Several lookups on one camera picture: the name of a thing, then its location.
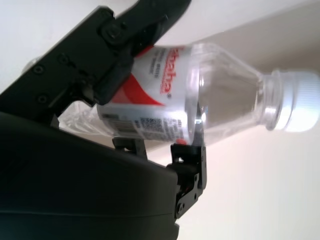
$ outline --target bottle neck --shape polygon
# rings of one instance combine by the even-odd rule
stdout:
[[[281,81],[274,75],[269,74],[262,77],[260,88],[261,117],[259,124],[264,125],[270,131],[275,128],[278,121],[282,102],[281,91]]]

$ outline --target brand logo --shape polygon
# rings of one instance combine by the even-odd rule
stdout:
[[[161,94],[169,94],[171,92],[172,82],[177,76],[176,63],[179,58],[179,50],[181,49],[183,48],[172,48],[168,54],[160,87]]]

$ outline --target clear plastic bottle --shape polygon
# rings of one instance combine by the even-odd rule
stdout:
[[[306,131],[320,115],[317,74],[262,74],[213,43],[155,47],[136,59],[132,76],[111,103],[68,111],[64,128],[180,144],[201,144],[194,139],[204,130],[211,144],[257,125]]]

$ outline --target white background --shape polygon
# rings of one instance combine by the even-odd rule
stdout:
[[[0,91],[97,5],[116,13],[134,0],[0,0]],[[209,37],[258,69],[320,70],[320,3],[193,0],[159,42]],[[109,139],[95,138],[108,144]],[[167,145],[149,159],[170,162]],[[306,133],[250,129],[207,147],[208,184],[179,220],[180,240],[318,240],[320,126]]]

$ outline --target plastic water bottle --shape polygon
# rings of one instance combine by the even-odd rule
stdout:
[[[262,74],[213,43],[198,43],[147,49],[110,103],[76,103],[60,122],[71,132],[197,145],[203,131],[206,143],[257,125],[302,132],[319,115],[317,74]]]

